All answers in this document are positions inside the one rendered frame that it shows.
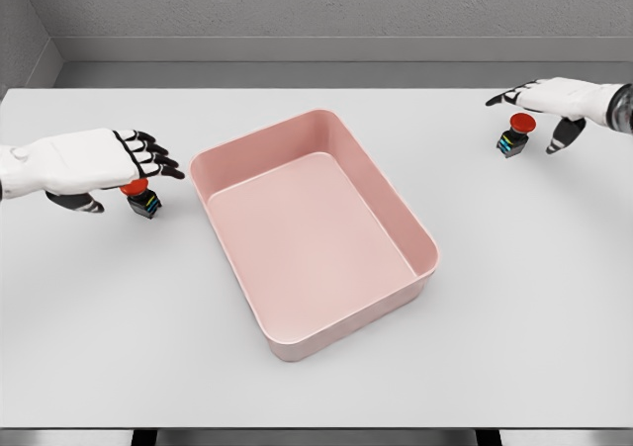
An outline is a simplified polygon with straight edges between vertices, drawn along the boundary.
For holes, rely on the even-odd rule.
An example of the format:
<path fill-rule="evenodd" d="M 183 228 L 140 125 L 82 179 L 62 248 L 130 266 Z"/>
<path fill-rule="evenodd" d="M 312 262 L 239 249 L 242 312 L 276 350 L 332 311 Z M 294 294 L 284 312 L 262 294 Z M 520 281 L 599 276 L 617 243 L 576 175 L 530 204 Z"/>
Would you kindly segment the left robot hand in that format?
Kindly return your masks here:
<path fill-rule="evenodd" d="M 101 128 L 45 137 L 29 145 L 27 163 L 52 202 L 92 214 L 104 212 L 91 195 L 94 190 L 154 176 L 185 178 L 154 136 L 136 130 Z"/>

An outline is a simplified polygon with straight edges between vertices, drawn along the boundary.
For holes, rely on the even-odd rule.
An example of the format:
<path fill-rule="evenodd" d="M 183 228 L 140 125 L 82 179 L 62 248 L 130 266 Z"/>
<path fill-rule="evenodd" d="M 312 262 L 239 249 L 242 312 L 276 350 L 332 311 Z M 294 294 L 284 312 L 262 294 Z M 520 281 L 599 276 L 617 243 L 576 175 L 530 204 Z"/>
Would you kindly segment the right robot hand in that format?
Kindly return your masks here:
<path fill-rule="evenodd" d="M 581 80 L 555 77 L 527 82 L 493 96 L 486 106 L 509 103 L 535 113 L 557 115 L 547 154 L 553 154 L 574 142 L 587 125 L 587 118 L 598 115 L 591 108 L 600 86 Z"/>

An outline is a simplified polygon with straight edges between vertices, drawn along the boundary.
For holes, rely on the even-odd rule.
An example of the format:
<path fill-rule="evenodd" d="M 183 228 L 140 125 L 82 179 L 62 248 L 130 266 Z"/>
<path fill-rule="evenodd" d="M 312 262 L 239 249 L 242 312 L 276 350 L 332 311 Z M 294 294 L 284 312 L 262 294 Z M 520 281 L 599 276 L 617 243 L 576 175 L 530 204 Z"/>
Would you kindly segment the pink rectangular basket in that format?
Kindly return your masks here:
<path fill-rule="evenodd" d="M 193 186 L 281 360 L 414 300 L 439 249 L 343 121 L 312 110 L 195 155 Z"/>

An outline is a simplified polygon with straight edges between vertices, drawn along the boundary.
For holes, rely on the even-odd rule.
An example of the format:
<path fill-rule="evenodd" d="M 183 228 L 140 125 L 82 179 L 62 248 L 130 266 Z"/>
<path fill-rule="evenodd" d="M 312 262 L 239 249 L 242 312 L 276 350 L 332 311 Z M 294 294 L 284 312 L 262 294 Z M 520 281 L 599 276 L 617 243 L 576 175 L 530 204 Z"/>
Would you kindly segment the red button industrial switch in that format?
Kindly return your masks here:
<path fill-rule="evenodd" d="M 148 188 L 146 179 L 136 179 L 120 187 L 120 191 L 127 197 L 133 211 L 147 219 L 153 219 L 162 207 L 156 193 Z"/>
<path fill-rule="evenodd" d="M 529 134 L 536 128 L 534 118 L 526 113 L 515 113 L 509 119 L 509 128 L 497 141 L 497 149 L 505 158 L 519 154 L 529 141 Z"/>

